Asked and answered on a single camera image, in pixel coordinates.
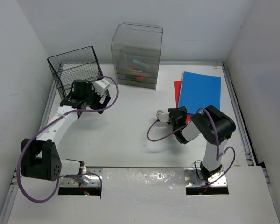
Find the red object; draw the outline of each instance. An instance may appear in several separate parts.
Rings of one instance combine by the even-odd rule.
[[[138,80],[138,81],[142,81],[142,80],[143,80],[143,77],[142,77],[142,76],[137,76],[137,80]]]
[[[181,87],[182,87],[182,82],[181,81],[174,81],[174,92],[175,92],[175,104],[176,104],[176,107],[178,107],[179,96],[181,94]],[[187,114],[186,123],[188,123],[188,121],[191,120],[191,116],[192,115]]]

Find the red folder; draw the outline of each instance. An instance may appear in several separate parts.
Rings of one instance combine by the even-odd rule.
[[[174,81],[174,92],[175,92],[176,107],[178,107],[179,96],[181,94],[181,87],[182,87],[182,82],[181,81]],[[191,115],[187,114],[186,123],[188,123],[188,121],[190,121],[190,120],[191,120]]]

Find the cable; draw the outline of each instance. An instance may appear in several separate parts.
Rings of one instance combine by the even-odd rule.
[[[72,110],[72,111],[68,111],[66,113],[64,113],[64,116],[70,114],[70,113],[73,113],[73,112],[100,112],[100,111],[104,111],[104,110],[107,110],[109,109],[111,106],[113,106],[118,98],[118,93],[119,93],[119,90],[118,90],[118,86],[117,86],[117,83],[116,81],[109,77],[109,76],[102,76],[102,78],[108,78],[110,79],[112,82],[114,82],[115,84],[115,87],[116,87],[116,96],[115,96],[115,99],[114,101],[107,107],[105,108],[102,108],[102,109],[97,109],[97,110],[87,110],[87,109],[75,109],[75,110]],[[28,147],[30,146],[30,144],[34,141],[34,139],[36,139],[36,137],[41,134],[43,131],[45,131],[48,127],[50,127],[51,125],[55,124],[56,122],[58,122],[59,120],[63,119],[63,116],[60,116],[59,118],[57,118],[56,120],[53,120],[51,123],[47,124],[45,127],[43,127],[39,132],[37,132],[31,139],[29,139],[29,141],[27,142],[27,144],[24,146],[21,154],[20,154],[20,158],[18,160],[18,164],[17,164],[17,181],[18,181],[18,186],[19,186],[19,189],[21,190],[22,194],[30,201],[32,202],[35,202],[35,203],[43,203],[43,202],[46,202],[48,200],[50,200],[54,194],[56,193],[57,189],[58,189],[58,186],[59,186],[59,178],[57,179],[56,181],[56,186],[55,186],[55,189],[53,190],[53,193],[46,199],[43,199],[43,200],[38,200],[38,199],[35,199],[33,197],[31,197],[26,191],[25,189],[23,188],[23,185],[22,185],[22,182],[21,182],[21,176],[20,176],[20,169],[21,169],[21,162],[23,160],[23,157],[24,157],[24,154],[25,152],[27,151]]]
[[[156,141],[163,140],[163,139],[169,137],[170,135],[174,134],[175,132],[178,132],[179,130],[181,130],[181,129],[183,129],[183,128],[185,128],[185,127],[187,126],[187,125],[184,125],[184,126],[182,126],[182,127],[180,127],[180,128],[177,128],[177,129],[174,130],[173,132],[171,132],[171,133],[165,135],[164,137],[161,137],[161,138],[159,138],[159,139],[153,140],[153,139],[151,139],[151,138],[149,137],[149,132],[150,132],[151,128],[152,128],[157,122],[159,122],[159,121],[156,120],[156,121],[149,127],[149,129],[148,129],[148,131],[147,131],[147,139],[150,140],[150,141],[152,141],[152,142],[156,142]]]
[[[204,186],[194,188],[193,190],[199,190],[199,189],[202,189],[202,188],[207,188],[207,187],[209,187],[210,185],[212,185],[213,183],[215,183],[215,182],[217,182],[218,180],[220,180],[223,176],[225,176],[225,174],[226,174],[226,173],[228,172],[228,170],[232,167],[232,165],[233,165],[233,163],[234,163],[234,161],[235,161],[235,150],[234,150],[234,148],[233,148],[232,146],[228,146],[228,147],[224,150],[224,154],[226,153],[226,151],[227,151],[229,148],[231,148],[232,151],[233,151],[233,159],[232,159],[231,164],[229,165],[229,167],[224,171],[224,173],[223,173],[221,176],[219,176],[219,178],[216,179],[215,181],[212,181],[212,182],[210,182],[210,183],[207,183],[207,184],[205,184]]]
[[[198,113],[200,110],[203,110],[204,113],[208,116],[208,118],[209,118],[209,120],[210,120],[210,123],[211,123],[211,126],[212,126],[212,128],[213,128],[214,134],[215,134],[216,148],[217,148],[216,160],[218,161],[218,160],[220,159],[220,157],[221,157],[222,155],[224,155],[224,154],[226,153],[226,151],[227,151],[229,148],[231,148],[231,149],[233,150],[233,159],[232,159],[232,162],[231,162],[230,166],[225,170],[225,172],[224,172],[218,179],[216,179],[215,181],[212,181],[211,183],[207,183],[207,184],[204,185],[204,186],[197,187],[197,188],[195,188],[195,189],[201,189],[201,188],[208,187],[209,185],[212,185],[214,182],[216,182],[216,181],[218,181],[220,178],[222,178],[222,177],[228,172],[228,170],[232,167],[232,165],[233,165],[233,163],[234,163],[234,161],[235,161],[235,157],[236,157],[235,150],[234,150],[234,148],[233,148],[232,146],[228,146],[228,147],[224,150],[224,153],[219,154],[219,152],[220,152],[220,151],[219,151],[219,137],[218,137],[218,132],[217,132],[217,129],[216,129],[216,126],[215,126],[215,122],[214,122],[213,118],[211,117],[210,113],[209,113],[204,107],[198,108],[198,110],[195,112],[195,114]],[[148,132],[147,132],[147,138],[148,138],[148,140],[153,141],[153,142],[155,142],[155,141],[160,141],[160,140],[162,140],[162,139],[164,139],[164,138],[167,138],[168,136],[174,134],[175,132],[177,132],[177,131],[179,131],[180,129],[182,129],[182,128],[184,128],[184,127],[187,126],[187,125],[185,125],[185,126],[183,126],[183,127],[180,127],[180,128],[178,128],[178,129],[176,129],[175,131],[171,132],[171,133],[168,134],[168,135],[165,135],[164,137],[162,137],[162,138],[160,138],[160,139],[152,140],[152,139],[150,139],[149,136],[148,136],[148,135],[149,135],[149,131],[150,131],[150,129],[151,129],[157,122],[158,122],[158,120],[156,120],[156,121],[149,127]],[[198,171],[197,171],[197,167],[196,167],[195,162],[194,162],[194,166],[195,166],[195,169],[196,169],[196,174],[197,174],[197,177],[200,179],[200,177],[199,177],[199,175],[198,175]]]
[[[217,147],[217,154],[216,154],[216,160],[218,161],[220,159],[220,157],[222,156],[219,155],[219,137],[218,137],[218,132],[217,132],[217,129],[216,129],[216,126],[215,126],[215,123],[214,123],[214,120],[213,118],[211,117],[210,113],[204,108],[204,107],[200,107],[196,113],[198,113],[200,110],[203,110],[204,113],[208,116],[209,120],[210,120],[210,123],[211,123],[211,126],[214,130],[214,134],[215,134],[215,140],[216,140],[216,147]]]
[[[197,161],[199,161],[200,163],[202,163],[201,160],[196,160],[196,161],[194,162],[196,175],[197,175],[197,177],[198,177],[200,180],[204,181],[204,179],[203,179],[203,178],[200,178],[200,176],[199,176],[198,169],[197,169],[197,166],[196,166],[196,162],[197,162]]]
[[[102,182],[102,179],[99,175],[95,174],[95,173],[84,173],[84,174],[78,174],[78,175],[69,175],[69,176],[65,176],[65,177],[69,177],[69,178],[78,178],[78,177],[81,177],[81,176],[84,176],[84,175],[94,175],[94,176],[97,176],[99,181],[100,181],[100,189],[101,189],[101,198],[102,198],[102,189],[103,189],[103,182]]]
[[[83,191],[82,188],[81,188],[81,184],[79,184],[79,190],[80,190],[83,194],[85,194],[85,191]]]

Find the white table surface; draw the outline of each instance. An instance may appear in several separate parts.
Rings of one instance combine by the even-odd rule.
[[[101,67],[104,75],[115,76],[112,65]],[[156,111],[175,106],[173,82],[184,70],[221,77],[221,110],[235,120],[222,67],[162,65],[157,91],[120,85],[114,107],[102,115],[83,113],[58,148],[62,159],[83,160],[87,166],[155,168],[104,168],[101,200],[98,196],[55,195],[37,204],[18,190],[8,223],[277,224],[262,169],[247,166],[238,130],[228,141],[237,152],[235,165],[226,175],[229,195],[186,196],[183,169],[172,168],[192,167],[194,160],[203,158],[206,143],[202,136],[187,145],[179,144],[175,137],[157,143],[146,139]],[[112,85],[110,95],[114,98],[114,94]],[[51,117],[59,102],[56,95]],[[157,126],[151,137],[168,132],[170,128]],[[229,165],[231,159],[229,152],[223,165]],[[55,185],[32,178],[22,178],[22,182],[37,199],[49,196]]]
[[[99,196],[37,204],[18,191],[9,224],[278,224],[261,167],[233,167],[229,195],[187,196],[182,168],[104,168]],[[54,182],[24,178],[44,198]]]
[[[101,69],[104,75],[115,78],[112,64],[102,64]],[[85,161],[91,167],[192,167],[195,160],[204,157],[206,140],[201,134],[186,145],[175,136],[159,142],[150,142],[146,137],[157,110],[175,108],[174,81],[181,80],[183,71],[221,77],[221,111],[237,123],[221,66],[160,65],[156,91],[119,85],[119,97],[113,107],[101,115],[84,112],[61,140],[60,158]],[[111,85],[109,91],[112,101],[115,86]],[[57,92],[49,120],[60,101]],[[156,139],[171,131],[169,125],[157,124],[150,136]],[[238,128],[227,145],[236,150],[234,165],[247,166]],[[231,160],[232,152],[228,152],[222,163],[228,166]]]

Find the white panel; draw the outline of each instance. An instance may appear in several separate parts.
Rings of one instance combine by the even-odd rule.
[[[0,1],[0,211],[20,143],[40,125],[52,77],[47,54],[15,0]]]
[[[101,68],[104,75],[115,77],[112,64],[102,64]],[[180,144],[173,135],[158,142],[147,139],[147,130],[156,120],[156,112],[175,107],[173,83],[181,79],[183,71],[221,77],[221,111],[236,122],[221,66],[161,65],[156,91],[119,85],[119,97],[113,107],[103,114],[84,112],[60,141],[60,157],[98,167],[192,167],[195,160],[204,157],[206,140],[201,134],[186,145]],[[113,84],[109,91],[113,101],[116,93]],[[57,92],[50,118],[59,103]],[[171,131],[169,125],[158,123],[150,137],[157,139]],[[247,166],[238,127],[227,145],[236,150],[235,165]],[[229,166],[232,158],[232,152],[222,157],[224,167]]]
[[[187,196],[181,168],[104,168],[99,196],[60,196],[36,204],[18,191],[9,224],[278,224],[261,167],[234,167],[229,195]],[[37,198],[55,182],[24,178]]]
[[[17,0],[50,56],[93,45],[111,61],[120,22],[163,26],[161,60],[225,61],[253,0]]]
[[[280,215],[280,0],[256,0],[228,68]]]

